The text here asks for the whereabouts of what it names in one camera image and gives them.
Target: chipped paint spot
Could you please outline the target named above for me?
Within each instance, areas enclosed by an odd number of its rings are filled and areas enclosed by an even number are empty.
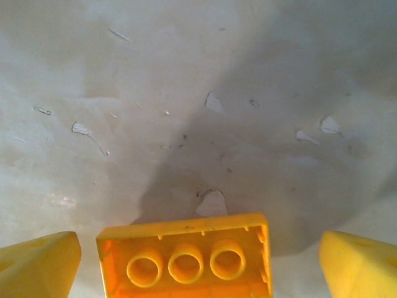
[[[320,121],[320,129],[322,132],[330,134],[341,132],[341,126],[331,116]]]
[[[226,201],[222,192],[217,189],[209,189],[197,194],[202,199],[197,207],[196,213],[204,217],[226,216],[229,215]]]
[[[222,113],[223,112],[223,108],[222,108],[222,104],[219,101],[218,98],[215,97],[215,94],[210,91],[208,93],[207,99],[205,100],[204,105],[209,108],[210,110],[213,110],[215,112],[219,112]]]
[[[320,141],[319,141],[319,140],[317,140],[317,139],[315,139],[315,138],[312,138],[312,137],[308,136],[308,135],[307,135],[304,131],[302,131],[302,130],[298,130],[298,131],[297,131],[297,139],[298,139],[299,141],[308,141],[308,142],[313,143],[313,144],[315,144],[315,145],[320,145]]]

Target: scratch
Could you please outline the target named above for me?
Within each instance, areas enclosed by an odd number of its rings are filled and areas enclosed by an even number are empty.
[[[14,137],[14,140],[18,140],[18,141],[20,141],[20,142],[22,142],[22,143],[26,143],[25,140],[23,140],[23,139],[21,139],[21,138],[18,138],[18,137]]]
[[[109,156],[110,152],[100,145],[100,143],[92,136],[92,132],[87,127],[83,126],[83,124],[75,122],[72,126],[72,132],[88,136],[98,146],[104,156]]]
[[[46,114],[46,115],[51,115],[52,111],[44,109],[43,107],[34,107],[36,111],[39,111],[40,113]]]
[[[125,37],[124,35],[121,35],[120,33],[117,33],[116,31],[112,30],[111,28],[109,28],[109,31],[112,32],[115,36],[120,37],[121,39],[124,39],[128,42],[131,42],[131,40],[127,37]]]

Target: dirty white surface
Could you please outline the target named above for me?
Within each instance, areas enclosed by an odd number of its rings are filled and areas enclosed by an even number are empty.
[[[269,219],[275,297],[329,297],[323,230],[397,244],[396,11],[0,1],[0,245],[76,231],[71,297],[103,297],[104,227],[194,218],[196,193],[214,188],[229,213]],[[205,106],[210,91],[222,113]],[[342,135],[322,133],[327,116]]]

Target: yellow lego brick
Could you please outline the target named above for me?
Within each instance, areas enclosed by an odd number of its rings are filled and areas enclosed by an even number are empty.
[[[110,227],[97,248],[107,298],[272,297],[262,214]]]

